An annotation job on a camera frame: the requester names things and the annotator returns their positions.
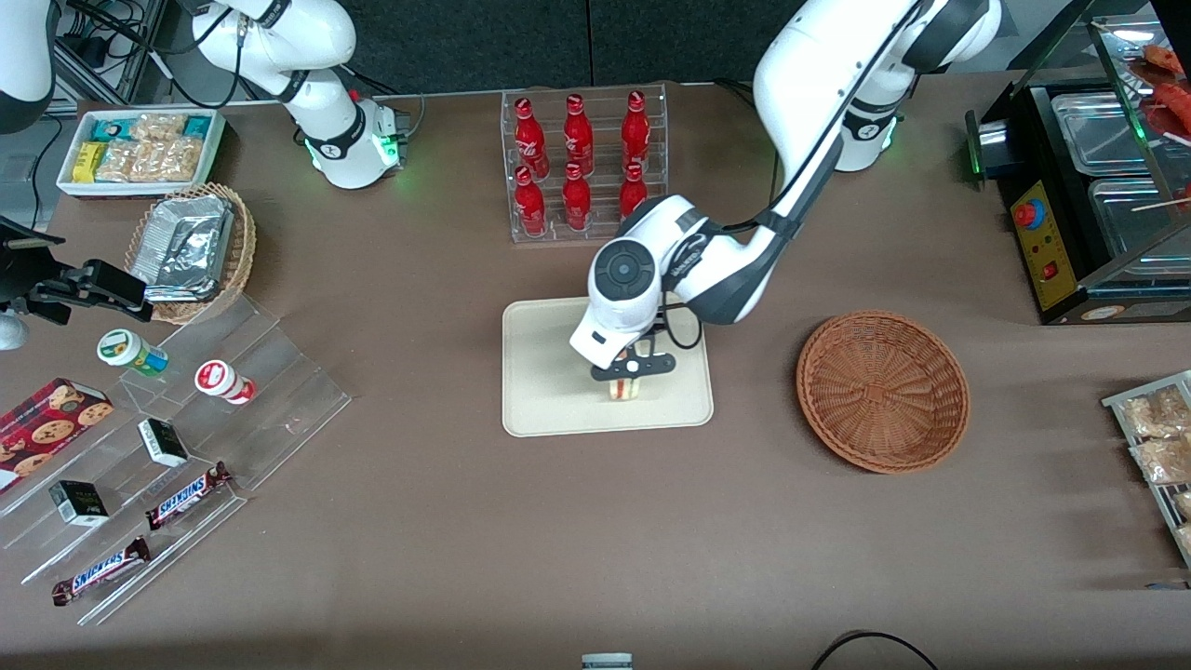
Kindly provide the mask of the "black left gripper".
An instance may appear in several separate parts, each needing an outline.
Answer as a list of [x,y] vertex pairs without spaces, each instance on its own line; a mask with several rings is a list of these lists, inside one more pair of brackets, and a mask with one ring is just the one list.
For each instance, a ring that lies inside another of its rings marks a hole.
[[676,357],[660,351],[656,336],[644,336],[632,346],[622,349],[609,362],[607,368],[591,367],[590,376],[597,382],[609,383],[609,397],[618,397],[618,381],[640,378],[640,392],[649,376],[663,376],[676,369]]

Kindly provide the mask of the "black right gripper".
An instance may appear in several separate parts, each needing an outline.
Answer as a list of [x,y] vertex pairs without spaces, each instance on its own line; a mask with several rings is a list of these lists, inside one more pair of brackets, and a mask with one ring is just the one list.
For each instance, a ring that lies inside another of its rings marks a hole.
[[44,321],[69,323],[71,306],[116,309],[141,323],[152,321],[146,284],[106,261],[71,267],[54,258],[46,245],[4,245],[1,306],[24,308]]

